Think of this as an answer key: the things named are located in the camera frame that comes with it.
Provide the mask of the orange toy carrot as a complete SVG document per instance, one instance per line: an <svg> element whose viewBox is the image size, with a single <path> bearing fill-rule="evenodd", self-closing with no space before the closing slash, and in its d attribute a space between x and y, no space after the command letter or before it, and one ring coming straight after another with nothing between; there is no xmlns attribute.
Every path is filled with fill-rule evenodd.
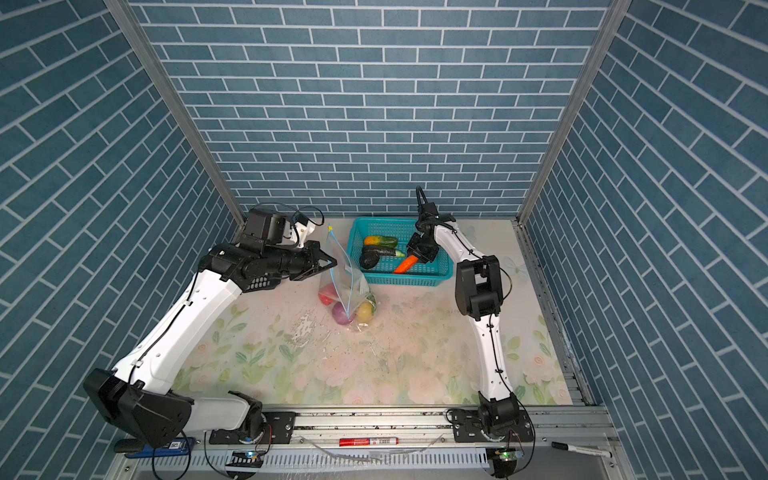
<svg viewBox="0 0 768 480"><path fill-rule="evenodd" d="M416 256L409 256L398 265L394 270L394 274L405 274L418 263L419 259Z"/></svg>

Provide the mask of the teal plastic basket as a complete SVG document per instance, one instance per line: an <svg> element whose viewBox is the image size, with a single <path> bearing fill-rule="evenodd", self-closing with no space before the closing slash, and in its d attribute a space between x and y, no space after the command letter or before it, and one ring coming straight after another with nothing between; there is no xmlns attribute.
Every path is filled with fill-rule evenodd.
<svg viewBox="0 0 768 480"><path fill-rule="evenodd" d="M434 261L415 263L405 273L395 270L408 258L407 246L418 234L415 221L387 217L355 219L347 242L347 254L369 284L436 287L450 280L454 263L443 250Z"/></svg>

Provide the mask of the black toy avocado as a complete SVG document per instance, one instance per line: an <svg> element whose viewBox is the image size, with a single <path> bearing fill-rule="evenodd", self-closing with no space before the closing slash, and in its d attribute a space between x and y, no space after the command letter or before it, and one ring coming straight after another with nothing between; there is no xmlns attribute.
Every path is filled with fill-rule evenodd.
<svg viewBox="0 0 768 480"><path fill-rule="evenodd" d="M364 251L359 257L359 265L363 270L372 270L380 261L380 255L375 251Z"/></svg>

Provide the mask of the red toy pepper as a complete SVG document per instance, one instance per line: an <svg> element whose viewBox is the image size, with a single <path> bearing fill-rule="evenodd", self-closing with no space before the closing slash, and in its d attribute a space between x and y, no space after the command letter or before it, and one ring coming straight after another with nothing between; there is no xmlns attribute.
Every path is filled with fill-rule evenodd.
<svg viewBox="0 0 768 480"><path fill-rule="evenodd" d="M320 302L325 306L331 306L339 301L339 295L332 283L328 283L320 287L318 290L318 298Z"/></svg>

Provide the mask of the yellow toy potato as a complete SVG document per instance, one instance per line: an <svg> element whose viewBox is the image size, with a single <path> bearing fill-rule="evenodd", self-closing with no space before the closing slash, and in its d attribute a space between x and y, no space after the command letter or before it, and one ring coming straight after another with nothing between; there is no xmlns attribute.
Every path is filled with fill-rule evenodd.
<svg viewBox="0 0 768 480"><path fill-rule="evenodd" d="M368 324L374 317L376 307L370 301L364 301L355 311L355 317L358 323Z"/></svg>

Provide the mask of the clear zip top bag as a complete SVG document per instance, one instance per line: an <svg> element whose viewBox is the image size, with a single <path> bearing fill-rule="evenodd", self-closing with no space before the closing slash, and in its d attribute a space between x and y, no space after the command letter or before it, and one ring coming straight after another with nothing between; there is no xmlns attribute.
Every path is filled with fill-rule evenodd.
<svg viewBox="0 0 768 480"><path fill-rule="evenodd" d="M340 242L332 226L328 227L327 236L325 241L322 243L322 250L325 253L331 255L336 260L337 264L321 274L319 289L321 286L332 283L339 295L338 302L341 302L344 305L344 308L348 314L355 314L356 309L364 301L370 301L375 305L376 314L378 309L376 296L371 290L360 268L350 258L349 254L342 246L342 243ZM330 312L330 315L332 306L333 305L326 306ZM368 324L358 323L355 317L355 319L349 325L340 326L346 327L351 331L362 332L370 327L374 317Z"/></svg>

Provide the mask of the purple toy onion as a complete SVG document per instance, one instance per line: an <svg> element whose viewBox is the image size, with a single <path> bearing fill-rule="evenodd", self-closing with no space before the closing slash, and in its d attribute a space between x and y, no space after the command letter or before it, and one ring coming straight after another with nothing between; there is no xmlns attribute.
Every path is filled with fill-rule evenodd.
<svg viewBox="0 0 768 480"><path fill-rule="evenodd" d="M336 302L332 306L331 315L338 325L349 325L354 319L355 314L348 314L341 302Z"/></svg>

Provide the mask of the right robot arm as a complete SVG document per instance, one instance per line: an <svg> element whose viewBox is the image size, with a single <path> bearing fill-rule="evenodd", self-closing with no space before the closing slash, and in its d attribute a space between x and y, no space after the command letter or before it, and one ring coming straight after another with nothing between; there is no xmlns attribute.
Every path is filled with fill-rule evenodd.
<svg viewBox="0 0 768 480"><path fill-rule="evenodd" d="M535 426L514 393L504 365L500 313L504 302L498 259L476 249L449 215L419 219L409 253L430 263L441 251L455 262L454 296L459 312L470 319L479 351L478 417L491 439L535 440Z"/></svg>

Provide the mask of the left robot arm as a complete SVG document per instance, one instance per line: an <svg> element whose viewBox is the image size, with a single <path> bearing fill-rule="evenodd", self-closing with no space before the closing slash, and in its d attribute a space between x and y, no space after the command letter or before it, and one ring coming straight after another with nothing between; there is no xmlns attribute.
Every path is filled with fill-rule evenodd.
<svg viewBox="0 0 768 480"><path fill-rule="evenodd" d="M194 400L172 385L194 348L243 293L273 290L332 269L319 242L255 251L223 243L205 255L181 297L154 329L110 369L96 368L83 387L100 415L144 444L159 448L190 432L227 430L243 441L265 430L262 404L238 391L223 400Z"/></svg>

